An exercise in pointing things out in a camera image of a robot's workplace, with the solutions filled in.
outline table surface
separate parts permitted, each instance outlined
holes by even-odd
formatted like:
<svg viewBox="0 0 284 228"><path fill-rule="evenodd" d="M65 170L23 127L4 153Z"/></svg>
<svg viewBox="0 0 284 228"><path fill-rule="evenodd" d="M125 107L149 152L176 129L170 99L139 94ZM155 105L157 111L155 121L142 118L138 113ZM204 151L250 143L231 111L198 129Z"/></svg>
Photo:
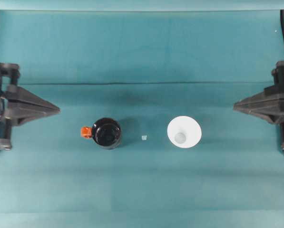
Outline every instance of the table surface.
<svg viewBox="0 0 284 228"><path fill-rule="evenodd" d="M283 59L279 11L0 11L0 62L61 108L0 152L0 227L284 228L279 129L232 110ZM169 141L179 115L197 146ZM105 116L111 151L79 132Z"/></svg>

